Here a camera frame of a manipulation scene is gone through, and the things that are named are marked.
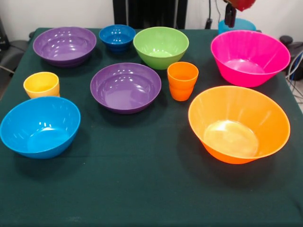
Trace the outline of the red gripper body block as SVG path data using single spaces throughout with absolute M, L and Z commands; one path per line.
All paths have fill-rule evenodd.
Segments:
M 233 0 L 233 7 L 239 11 L 244 11 L 251 8 L 255 0 Z

